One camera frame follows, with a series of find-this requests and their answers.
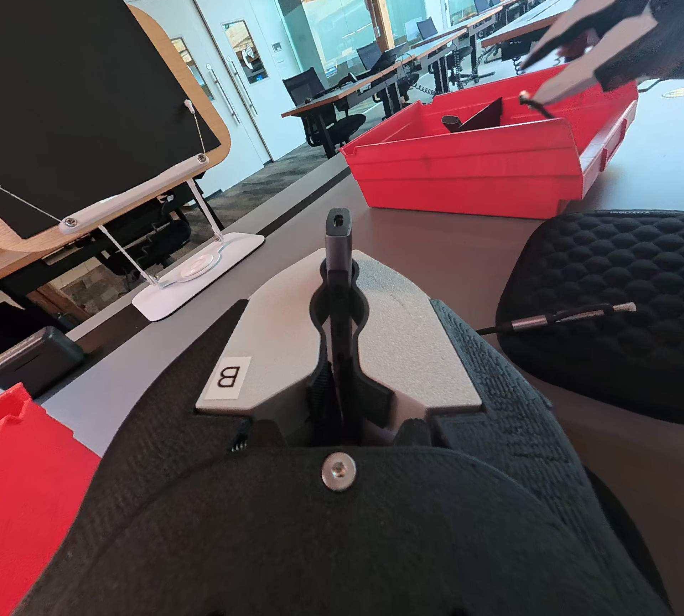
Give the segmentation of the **black board on white stand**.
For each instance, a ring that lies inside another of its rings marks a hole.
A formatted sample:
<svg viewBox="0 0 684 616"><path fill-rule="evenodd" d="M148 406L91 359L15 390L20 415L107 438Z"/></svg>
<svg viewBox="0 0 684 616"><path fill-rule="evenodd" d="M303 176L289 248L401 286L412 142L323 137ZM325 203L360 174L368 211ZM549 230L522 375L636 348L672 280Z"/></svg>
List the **black board on white stand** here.
<svg viewBox="0 0 684 616"><path fill-rule="evenodd" d="M217 219L211 215L207 202L193 181L195 176L209 168L207 147L198 120L199 113L191 99L185 99L183 105L195 122L201 153L170 166L158 175L126 191L106 189L104 198L91 200L79 210L66 210L63 215L58 216L55 210L47 210L36 204L34 200L27 200L6 186L1 186L2 193L55 222L59 233L68 237L69 240L74 240L83 231L90 232L99 229L104 233L119 254L123 255L124 259L128 260L133 265L133 269L137 270L147 282L147 287L135 295L132 304L151 322L160 321L176 312L265 242L263 235L240 232L225 234L218 227ZM203 215L209 221L213 232L212 240L197 254L170 269L167 274L160 278L153 277L147 274L144 268L126 252L124 246L115 239L105 225L115 217L115 213L126 212L133 207L134 203L159 196L167 185L174 188L182 183L188 186Z"/></svg>

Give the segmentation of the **dark grey case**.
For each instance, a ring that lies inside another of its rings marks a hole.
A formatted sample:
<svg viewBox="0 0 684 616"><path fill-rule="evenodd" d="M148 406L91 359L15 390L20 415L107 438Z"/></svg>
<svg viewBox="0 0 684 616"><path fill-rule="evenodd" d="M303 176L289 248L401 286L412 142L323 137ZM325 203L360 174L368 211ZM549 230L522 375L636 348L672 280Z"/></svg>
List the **dark grey case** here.
<svg viewBox="0 0 684 616"><path fill-rule="evenodd" d="M45 327L1 353L1 391L21 383L30 397L40 397L85 360L77 343Z"/></svg>

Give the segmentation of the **black panel on wooden board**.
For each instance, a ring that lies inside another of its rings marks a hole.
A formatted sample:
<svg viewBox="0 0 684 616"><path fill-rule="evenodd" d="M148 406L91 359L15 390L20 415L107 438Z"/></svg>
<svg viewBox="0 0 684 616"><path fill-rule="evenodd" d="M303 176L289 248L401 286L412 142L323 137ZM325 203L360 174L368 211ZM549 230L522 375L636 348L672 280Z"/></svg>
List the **black panel on wooden board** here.
<svg viewBox="0 0 684 616"><path fill-rule="evenodd" d="M1 222L28 240L229 143L124 0L1 0Z"/></svg>

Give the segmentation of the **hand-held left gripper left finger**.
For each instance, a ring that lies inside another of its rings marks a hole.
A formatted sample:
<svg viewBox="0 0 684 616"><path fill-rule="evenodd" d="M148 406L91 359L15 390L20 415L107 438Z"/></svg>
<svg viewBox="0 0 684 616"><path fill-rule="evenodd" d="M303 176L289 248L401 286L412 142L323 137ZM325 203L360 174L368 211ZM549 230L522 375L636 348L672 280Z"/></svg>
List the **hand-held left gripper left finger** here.
<svg viewBox="0 0 684 616"><path fill-rule="evenodd" d="M251 295L196 401L197 412L270 420L287 439L311 425L315 392L328 382L326 341L311 313L325 258L325 251L314 251Z"/></svg>

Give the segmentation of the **red plastic bin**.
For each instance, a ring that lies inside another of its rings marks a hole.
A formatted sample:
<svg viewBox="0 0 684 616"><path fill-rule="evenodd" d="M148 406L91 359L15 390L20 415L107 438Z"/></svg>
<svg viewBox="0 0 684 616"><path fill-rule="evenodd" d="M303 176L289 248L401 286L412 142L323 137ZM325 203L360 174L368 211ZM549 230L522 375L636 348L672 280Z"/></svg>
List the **red plastic bin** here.
<svg viewBox="0 0 684 616"><path fill-rule="evenodd" d="M548 219L579 201L603 172L633 122L637 84L599 84L548 106L520 104L564 65L414 102L343 147L368 206L478 216ZM501 125L449 133L502 97Z"/></svg>
<svg viewBox="0 0 684 616"><path fill-rule="evenodd" d="M1 393L1 614L10 615L63 542L100 457L35 403Z"/></svg>

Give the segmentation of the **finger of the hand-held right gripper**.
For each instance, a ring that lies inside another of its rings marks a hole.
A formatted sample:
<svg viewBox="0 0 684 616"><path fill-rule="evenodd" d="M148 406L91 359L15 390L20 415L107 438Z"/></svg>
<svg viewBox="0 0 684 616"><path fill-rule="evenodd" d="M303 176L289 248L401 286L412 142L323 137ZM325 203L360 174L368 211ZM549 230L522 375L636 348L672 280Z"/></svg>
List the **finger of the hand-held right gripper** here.
<svg viewBox="0 0 684 616"><path fill-rule="evenodd" d="M581 60L622 20L616 8L618 1L577 0L531 47L522 64L523 70L528 70L553 51L557 51L565 63Z"/></svg>
<svg viewBox="0 0 684 616"><path fill-rule="evenodd" d="M534 105L556 104L597 85L599 68L623 55L628 47L635 45L657 25L651 11L620 21L589 52L545 81L534 93Z"/></svg>

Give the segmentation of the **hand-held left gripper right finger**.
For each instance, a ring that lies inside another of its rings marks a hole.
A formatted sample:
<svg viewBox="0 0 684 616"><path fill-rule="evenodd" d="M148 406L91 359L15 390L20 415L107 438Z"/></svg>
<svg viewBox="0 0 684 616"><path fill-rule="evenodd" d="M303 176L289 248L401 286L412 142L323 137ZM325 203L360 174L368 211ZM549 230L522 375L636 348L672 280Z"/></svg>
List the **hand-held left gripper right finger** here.
<svg viewBox="0 0 684 616"><path fill-rule="evenodd" d="M386 264L353 251L349 362L364 444L389 444L406 420L474 415L483 402L431 298Z"/></svg>

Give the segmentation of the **black honeycomb cushion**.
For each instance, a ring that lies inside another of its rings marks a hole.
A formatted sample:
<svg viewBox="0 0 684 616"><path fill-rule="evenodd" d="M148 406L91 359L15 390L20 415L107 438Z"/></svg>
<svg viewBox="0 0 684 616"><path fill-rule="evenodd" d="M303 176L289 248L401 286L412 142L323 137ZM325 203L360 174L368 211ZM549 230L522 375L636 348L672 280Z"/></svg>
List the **black honeycomb cushion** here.
<svg viewBox="0 0 684 616"><path fill-rule="evenodd" d="M588 305L635 312L498 334L536 379L683 423L683 212L596 210L543 222L500 297L497 325Z"/></svg>

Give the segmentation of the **black office chair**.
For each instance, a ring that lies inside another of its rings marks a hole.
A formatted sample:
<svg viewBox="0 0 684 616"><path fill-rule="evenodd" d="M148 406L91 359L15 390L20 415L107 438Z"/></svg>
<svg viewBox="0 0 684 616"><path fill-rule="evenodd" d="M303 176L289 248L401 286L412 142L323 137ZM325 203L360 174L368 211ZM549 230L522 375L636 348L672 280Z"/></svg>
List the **black office chair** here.
<svg viewBox="0 0 684 616"><path fill-rule="evenodd" d="M364 80L369 76L388 68L407 51L407 43L399 44L398 46L392 47L388 50L381 51L380 47L375 41L367 46L358 48L357 55L366 70L356 74L356 80ZM405 73L404 75L398 75L396 88L398 90L399 99L403 102L408 102L408 91L411 87L414 87L418 81L419 73L412 65L408 67L408 73Z"/></svg>
<svg viewBox="0 0 684 616"><path fill-rule="evenodd" d="M310 104L331 93L333 89L323 86L313 67L304 73L283 80L295 107ZM364 114L349 114L349 106L345 101L328 103L301 115L306 142L311 147L322 147L323 137L318 128L321 121L330 138L331 149L342 147L351 140L354 133L366 123Z"/></svg>

